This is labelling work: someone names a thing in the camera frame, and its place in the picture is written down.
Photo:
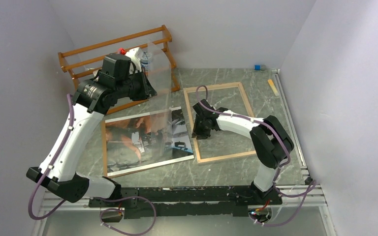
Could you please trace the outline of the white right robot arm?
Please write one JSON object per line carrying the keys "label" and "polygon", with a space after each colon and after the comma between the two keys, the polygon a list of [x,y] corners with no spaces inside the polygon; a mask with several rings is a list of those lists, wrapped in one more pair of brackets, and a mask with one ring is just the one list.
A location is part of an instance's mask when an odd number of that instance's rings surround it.
{"label": "white right robot arm", "polygon": [[211,130],[229,131],[249,138],[260,161],[258,173],[251,184],[251,198],[263,204],[274,190],[273,181],[280,164],[288,159],[294,144],[275,116],[252,118],[234,113],[227,108],[215,110],[202,99],[193,105],[195,124],[192,137],[203,140]]}

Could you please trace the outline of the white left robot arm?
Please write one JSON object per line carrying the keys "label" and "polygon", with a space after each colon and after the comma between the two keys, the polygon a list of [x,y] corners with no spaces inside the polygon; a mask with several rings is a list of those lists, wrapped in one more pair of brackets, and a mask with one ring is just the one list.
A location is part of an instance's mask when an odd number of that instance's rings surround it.
{"label": "white left robot arm", "polygon": [[46,159],[27,170],[27,178],[71,203],[96,197],[116,206],[122,197],[121,185],[107,177],[78,174],[79,158],[95,128],[119,99],[141,101],[156,94],[139,56],[131,52],[108,54],[97,75],[80,82],[76,92],[67,96],[66,123]]}

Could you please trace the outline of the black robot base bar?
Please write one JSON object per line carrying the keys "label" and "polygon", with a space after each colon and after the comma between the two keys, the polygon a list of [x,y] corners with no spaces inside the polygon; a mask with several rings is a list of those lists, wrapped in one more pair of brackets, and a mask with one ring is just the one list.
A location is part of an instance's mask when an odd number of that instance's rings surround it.
{"label": "black robot base bar", "polygon": [[116,199],[108,202],[93,198],[91,208],[122,208],[125,219],[166,216],[232,215],[245,217],[260,206],[281,205],[275,190],[259,193],[252,185],[201,187],[122,188]]}

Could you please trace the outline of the large printed photo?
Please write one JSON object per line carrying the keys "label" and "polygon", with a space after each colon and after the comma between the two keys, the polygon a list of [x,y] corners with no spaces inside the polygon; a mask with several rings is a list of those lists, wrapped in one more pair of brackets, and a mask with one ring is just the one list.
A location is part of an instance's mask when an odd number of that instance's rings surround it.
{"label": "large printed photo", "polygon": [[108,119],[101,129],[109,178],[194,159],[181,107]]}

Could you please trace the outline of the clear acrylic sheet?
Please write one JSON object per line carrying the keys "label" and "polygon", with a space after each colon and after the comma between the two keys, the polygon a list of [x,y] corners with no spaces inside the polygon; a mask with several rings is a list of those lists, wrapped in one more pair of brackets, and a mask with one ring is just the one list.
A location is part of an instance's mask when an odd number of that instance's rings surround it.
{"label": "clear acrylic sheet", "polygon": [[145,123],[148,131],[144,134],[149,138],[150,160],[159,162],[162,158],[170,156],[168,149],[171,143],[171,64],[159,45],[149,42],[147,51],[153,54],[147,77],[157,96],[150,98],[146,103],[149,116],[148,122]]}

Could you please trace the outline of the light wooden picture frame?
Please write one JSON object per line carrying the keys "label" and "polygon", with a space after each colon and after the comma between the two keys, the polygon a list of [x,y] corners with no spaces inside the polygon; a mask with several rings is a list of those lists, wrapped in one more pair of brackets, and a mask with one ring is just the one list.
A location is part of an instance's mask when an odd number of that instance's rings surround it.
{"label": "light wooden picture frame", "polygon": [[[215,84],[215,85],[208,85],[207,86],[207,89],[209,91],[218,90],[218,89],[229,89],[229,88],[238,88],[239,89],[240,95],[241,95],[243,103],[244,103],[244,106],[246,108],[246,111],[247,111],[247,113],[250,117],[253,117],[254,114],[253,114],[253,111],[252,111],[252,107],[249,103],[248,96],[247,96],[245,89],[244,89],[244,86],[242,85],[241,82],[232,82],[232,83]],[[188,112],[188,115],[189,115],[190,127],[194,128],[194,119],[192,118],[192,115],[191,115],[191,105],[189,103],[188,94],[196,92],[196,87],[183,88],[183,92],[184,92],[184,98],[185,98],[185,103],[186,103],[186,107],[187,107],[187,112]],[[196,160],[197,160],[198,164],[206,164],[206,163],[210,163],[210,162],[222,161],[222,160],[226,160],[226,159],[233,159],[233,158],[245,157],[245,156],[256,154],[255,151],[245,151],[245,152],[228,154],[228,155],[221,155],[221,156],[211,157],[211,158],[202,158],[201,154],[200,154],[197,139],[193,138],[192,140],[193,140],[193,153],[194,153],[194,155],[196,155]]]}

